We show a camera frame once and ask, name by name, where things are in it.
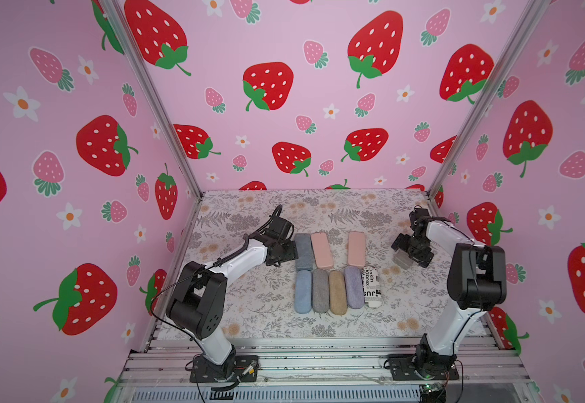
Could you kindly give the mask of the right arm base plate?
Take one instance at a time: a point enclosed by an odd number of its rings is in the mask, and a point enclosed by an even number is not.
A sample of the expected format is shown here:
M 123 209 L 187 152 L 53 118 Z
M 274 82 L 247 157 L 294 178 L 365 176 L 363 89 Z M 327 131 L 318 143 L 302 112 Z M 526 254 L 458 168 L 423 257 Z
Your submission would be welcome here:
M 384 361 L 383 368 L 395 381 L 445 382 L 460 379 L 455 361 L 455 355 L 391 354 Z

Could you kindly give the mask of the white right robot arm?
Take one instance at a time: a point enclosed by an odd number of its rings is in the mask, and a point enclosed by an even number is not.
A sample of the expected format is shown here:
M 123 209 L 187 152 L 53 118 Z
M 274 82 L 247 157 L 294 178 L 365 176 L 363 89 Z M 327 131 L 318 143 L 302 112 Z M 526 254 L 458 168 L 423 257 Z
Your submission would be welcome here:
M 413 233 L 400 233 L 392 244 L 397 266 L 428 267 L 435 257 L 434 243 L 450 255 L 446 284 L 450 300 L 434 328 L 421 338 L 413 362 L 416 367 L 452 366 L 472 324 L 507 298 L 505 252 L 474 240 L 426 208 L 414 208 L 409 223 Z

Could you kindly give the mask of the grey fabric glasses case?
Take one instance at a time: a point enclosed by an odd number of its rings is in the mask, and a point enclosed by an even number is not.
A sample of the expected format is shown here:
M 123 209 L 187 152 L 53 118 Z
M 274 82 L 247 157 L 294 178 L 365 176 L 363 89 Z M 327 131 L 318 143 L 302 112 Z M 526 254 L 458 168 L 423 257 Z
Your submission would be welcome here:
M 330 309 L 329 273 L 317 269 L 312 272 L 312 307 L 315 312 L 324 314 Z

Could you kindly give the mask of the green case purple glasses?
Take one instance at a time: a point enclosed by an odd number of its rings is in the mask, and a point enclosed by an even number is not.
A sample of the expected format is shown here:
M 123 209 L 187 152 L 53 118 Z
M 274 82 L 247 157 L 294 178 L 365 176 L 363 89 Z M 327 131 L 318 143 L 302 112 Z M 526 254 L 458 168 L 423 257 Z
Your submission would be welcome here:
M 298 258 L 295 260 L 296 270 L 312 271 L 314 269 L 314 250 L 311 235 L 309 233 L 297 233 L 294 235 L 294 242 L 298 252 Z

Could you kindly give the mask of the grey case teal lining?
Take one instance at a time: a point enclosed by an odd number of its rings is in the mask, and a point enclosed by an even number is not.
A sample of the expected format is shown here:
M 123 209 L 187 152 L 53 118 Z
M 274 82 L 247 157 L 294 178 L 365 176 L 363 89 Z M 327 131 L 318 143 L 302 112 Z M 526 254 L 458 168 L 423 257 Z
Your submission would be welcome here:
M 393 255 L 393 263 L 402 270 L 408 270 L 413 267 L 414 261 L 403 250 L 398 250 Z

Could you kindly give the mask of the newspaper print glasses case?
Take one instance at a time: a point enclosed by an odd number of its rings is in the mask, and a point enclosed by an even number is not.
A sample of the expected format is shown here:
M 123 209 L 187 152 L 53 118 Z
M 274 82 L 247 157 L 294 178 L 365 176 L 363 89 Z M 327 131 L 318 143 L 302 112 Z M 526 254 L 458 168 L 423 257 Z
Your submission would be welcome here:
M 383 298 L 381 297 L 381 286 L 377 269 L 373 266 L 365 266 L 362 269 L 361 277 L 365 304 L 372 309 L 381 307 Z

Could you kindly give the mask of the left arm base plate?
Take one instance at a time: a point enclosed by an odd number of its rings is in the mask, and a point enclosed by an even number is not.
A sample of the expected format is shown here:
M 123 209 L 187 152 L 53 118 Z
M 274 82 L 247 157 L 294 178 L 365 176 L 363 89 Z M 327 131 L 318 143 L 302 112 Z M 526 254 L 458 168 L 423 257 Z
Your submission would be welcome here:
M 213 364 L 204 356 L 195 356 L 190 371 L 191 383 L 253 383 L 259 370 L 257 355 L 230 356 L 223 364 Z

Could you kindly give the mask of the blue fabric glasses case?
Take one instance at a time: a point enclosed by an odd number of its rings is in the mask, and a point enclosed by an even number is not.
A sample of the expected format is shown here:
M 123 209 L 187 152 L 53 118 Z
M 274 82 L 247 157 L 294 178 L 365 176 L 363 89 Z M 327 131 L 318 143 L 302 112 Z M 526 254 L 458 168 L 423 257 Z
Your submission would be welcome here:
M 294 291 L 294 310 L 307 314 L 312 309 L 312 273 L 301 270 L 297 273 Z

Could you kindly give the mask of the purple case brown lining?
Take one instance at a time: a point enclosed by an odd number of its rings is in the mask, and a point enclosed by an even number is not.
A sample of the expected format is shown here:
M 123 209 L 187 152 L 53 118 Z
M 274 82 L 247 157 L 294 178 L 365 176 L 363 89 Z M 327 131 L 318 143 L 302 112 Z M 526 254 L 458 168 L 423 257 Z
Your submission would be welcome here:
M 361 268 L 347 266 L 344 269 L 346 299 L 348 307 L 351 309 L 361 309 L 365 305 L 365 292 L 361 275 Z

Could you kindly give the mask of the pink glasses case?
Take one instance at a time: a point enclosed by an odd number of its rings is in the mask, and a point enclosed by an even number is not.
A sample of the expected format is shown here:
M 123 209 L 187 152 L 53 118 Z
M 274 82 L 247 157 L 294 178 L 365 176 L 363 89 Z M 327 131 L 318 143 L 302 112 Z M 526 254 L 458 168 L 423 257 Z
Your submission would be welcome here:
M 333 269 L 334 259 L 330 250 L 327 233 L 324 232 L 312 233 L 311 242 L 314 250 L 314 258 L 317 268 L 322 270 Z

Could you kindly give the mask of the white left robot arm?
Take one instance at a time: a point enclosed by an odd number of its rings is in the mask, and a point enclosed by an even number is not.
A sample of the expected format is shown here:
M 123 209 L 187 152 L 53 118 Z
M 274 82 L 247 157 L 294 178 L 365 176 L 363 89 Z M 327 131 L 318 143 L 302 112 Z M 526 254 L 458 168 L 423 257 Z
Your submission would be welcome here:
M 167 317 L 202 349 L 203 358 L 217 367 L 234 360 L 235 347 L 220 328 L 230 285 L 261 265 L 279 267 L 299 256 L 294 225 L 272 215 L 253 233 L 243 236 L 238 250 L 215 261 L 190 261 L 182 268 L 166 306 Z

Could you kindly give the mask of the tan woven glasses case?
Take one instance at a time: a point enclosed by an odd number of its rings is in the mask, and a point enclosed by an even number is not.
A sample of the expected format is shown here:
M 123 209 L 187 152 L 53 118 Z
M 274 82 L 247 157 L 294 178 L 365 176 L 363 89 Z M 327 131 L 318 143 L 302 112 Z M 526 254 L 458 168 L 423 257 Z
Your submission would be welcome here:
M 346 282 L 342 272 L 329 272 L 329 304 L 334 315 L 343 316 L 348 311 Z

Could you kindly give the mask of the pink case black sunglasses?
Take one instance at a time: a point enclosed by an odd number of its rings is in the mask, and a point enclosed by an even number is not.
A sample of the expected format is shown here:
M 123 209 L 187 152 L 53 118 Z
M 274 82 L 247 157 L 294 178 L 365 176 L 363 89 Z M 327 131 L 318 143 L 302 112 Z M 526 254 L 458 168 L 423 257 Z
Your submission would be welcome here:
M 366 266 L 366 235 L 363 232 L 351 231 L 347 243 L 349 266 L 364 268 Z

